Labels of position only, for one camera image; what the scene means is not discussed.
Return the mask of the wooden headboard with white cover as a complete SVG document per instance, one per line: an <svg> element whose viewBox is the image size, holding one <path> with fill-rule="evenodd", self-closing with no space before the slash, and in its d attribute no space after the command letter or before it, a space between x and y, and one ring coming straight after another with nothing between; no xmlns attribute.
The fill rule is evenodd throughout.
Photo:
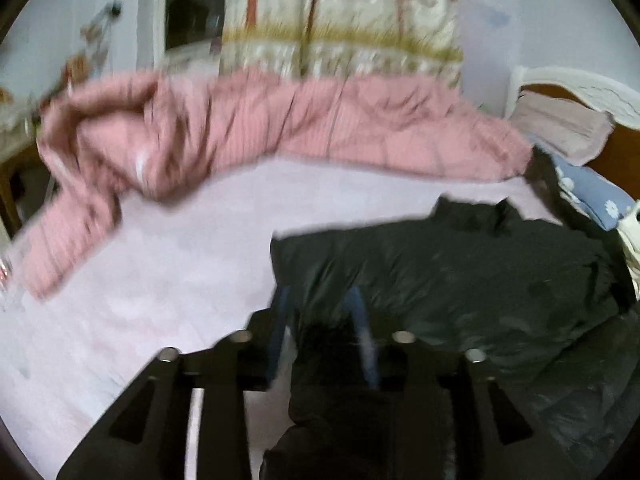
<svg viewBox="0 0 640 480"><path fill-rule="evenodd" d="M515 67L506 95L506 114L513 113L523 91L575 101L609 114L614 128L600 155L588 166L639 197L639 92L612 78L560 66Z"/></svg>

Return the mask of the cluttered wooden desk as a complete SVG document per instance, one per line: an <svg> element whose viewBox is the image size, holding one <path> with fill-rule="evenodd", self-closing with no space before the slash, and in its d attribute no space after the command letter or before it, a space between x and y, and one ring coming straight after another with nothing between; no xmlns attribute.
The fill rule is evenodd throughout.
<svg viewBox="0 0 640 480"><path fill-rule="evenodd" d="M17 170L40 161L36 136L43 111L58 94L86 81L91 72L88 55L77 53L65 62L60 78L41 98L14 100L1 89L1 222L7 237L14 237L22 226L11 178Z"/></svg>

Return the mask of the pink bed sheet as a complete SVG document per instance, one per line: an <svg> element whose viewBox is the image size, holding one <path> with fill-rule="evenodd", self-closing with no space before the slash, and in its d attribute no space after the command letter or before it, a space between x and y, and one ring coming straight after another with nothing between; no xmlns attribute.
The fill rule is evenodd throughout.
<svg viewBox="0 0 640 480"><path fill-rule="evenodd" d="M273 235L424 217L442 195L510 200L526 218L550 218L521 179L435 181L285 159L209 180L175 206L128 196L115 234L53 296L2 295L6 428L54 478L158 350L207 348L268 304Z"/></svg>

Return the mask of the blue floral pillow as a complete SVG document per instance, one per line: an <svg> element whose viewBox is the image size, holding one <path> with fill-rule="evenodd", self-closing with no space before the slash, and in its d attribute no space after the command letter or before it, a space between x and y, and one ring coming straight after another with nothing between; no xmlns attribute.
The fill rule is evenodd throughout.
<svg viewBox="0 0 640 480"><path fill-rule="evenodd" d="M574 166L559 155L551 160L560 193L605 231L615 229L636 201L622 188L588 167Z"/></svg>

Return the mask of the pink quilted blanket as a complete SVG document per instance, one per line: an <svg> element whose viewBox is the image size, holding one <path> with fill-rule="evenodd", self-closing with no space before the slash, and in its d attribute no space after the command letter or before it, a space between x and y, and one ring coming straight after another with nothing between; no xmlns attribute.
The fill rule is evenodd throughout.
<svg viewBox="0 0 640 480"><path fill-rule="evenodd" d="M257 70L84 84L49 105L37 145L60 187L27 229L14 272L37 298L111 234L128 191L172 200L272 154L487 182L521 176L533 155L508 122L431 76L286 80Z"/></svg>

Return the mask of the large black jacket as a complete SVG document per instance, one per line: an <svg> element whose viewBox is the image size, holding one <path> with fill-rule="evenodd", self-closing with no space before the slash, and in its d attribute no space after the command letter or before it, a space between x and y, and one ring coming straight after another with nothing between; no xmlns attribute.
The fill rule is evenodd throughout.
<svg viewBox="0 0 640 480"><path fill-rule="evenodd" d="M381 479L370 451L374 397L344 298L437 351L483 351L577 468L639 474L639 303L618 234L560 194L536 152L528 182L561 216L528 220L506 200L441 197L425 218L273 240L290 291L296 358L291 427L265 452L265 479Z"/></svg>

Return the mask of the patterned beige curtain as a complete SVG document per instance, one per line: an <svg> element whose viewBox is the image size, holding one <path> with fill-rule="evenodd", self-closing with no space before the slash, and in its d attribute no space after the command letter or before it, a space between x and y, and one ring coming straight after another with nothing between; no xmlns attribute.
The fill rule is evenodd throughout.
<svg viewBox="0 0 640 480"><path fill-rule="evenodd" d="M227 0L220 70L285 78L424 73L460 84L458 0Z"/></svg>

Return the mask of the dark window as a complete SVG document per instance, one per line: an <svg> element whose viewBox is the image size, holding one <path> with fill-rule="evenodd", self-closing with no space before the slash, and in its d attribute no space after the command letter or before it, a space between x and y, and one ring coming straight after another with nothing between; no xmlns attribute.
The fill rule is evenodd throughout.
<svg viewBox="0 0 640 480"><path fill-rule="evenodd" d="M226 0L166 0L167 50L205 40L220 44Z"/></svg>

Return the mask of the beige pillow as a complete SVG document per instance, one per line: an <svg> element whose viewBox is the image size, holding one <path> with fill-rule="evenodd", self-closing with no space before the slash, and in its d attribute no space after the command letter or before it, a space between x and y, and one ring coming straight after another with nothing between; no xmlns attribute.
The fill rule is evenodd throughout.
<svg viewBox="0 0 640 480"><path fill-rule="evenodd" d="M608 113L531 91L524 91L518 98L510 122L535 143L575 166L597 158L615 128Z"/></svg>

